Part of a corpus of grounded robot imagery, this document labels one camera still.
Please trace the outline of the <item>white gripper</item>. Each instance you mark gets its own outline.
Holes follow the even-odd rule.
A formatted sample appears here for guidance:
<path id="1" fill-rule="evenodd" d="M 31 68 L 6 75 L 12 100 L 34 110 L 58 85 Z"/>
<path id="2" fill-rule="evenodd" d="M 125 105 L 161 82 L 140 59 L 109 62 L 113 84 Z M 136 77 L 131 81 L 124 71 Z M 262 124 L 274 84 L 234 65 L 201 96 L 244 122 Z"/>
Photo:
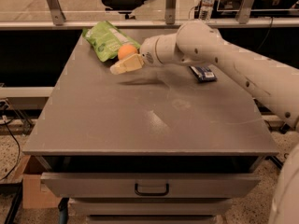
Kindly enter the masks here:
<path id="1" fill-rule="evenodd" d="M 110 67 L 110 72 L 113 75 L 132 72 L 141 69 L 144 63 L 150 66 L 160 66 L 161 63 L 159 62 L 156 54 L 157 41 L 158 36 L 146 38 L 139 50 L 141 56 L 139 54 L 132 53 L 120 57 L 119 60 Z"/>

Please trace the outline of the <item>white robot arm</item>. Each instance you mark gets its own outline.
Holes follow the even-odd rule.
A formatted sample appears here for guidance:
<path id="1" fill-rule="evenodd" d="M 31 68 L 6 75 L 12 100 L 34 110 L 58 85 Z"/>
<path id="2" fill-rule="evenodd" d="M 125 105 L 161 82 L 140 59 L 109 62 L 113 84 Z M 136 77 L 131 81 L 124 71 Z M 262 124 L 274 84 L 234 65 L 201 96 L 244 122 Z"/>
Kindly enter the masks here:
<path id="1" fill-rule="evenodd" d="M 299 132 L 299 70 L 224 40 L 202 21 L 188 21 L 170 35 L 148 37 L 138 53 L 110 67 L 114 75 L 144 65 L 190 66 L 210 63 L 246 90 L 284 123 Z M 299 148 L 285 161 L 272 199 L 268 224 L 292 224 L 299 218 Z"/>

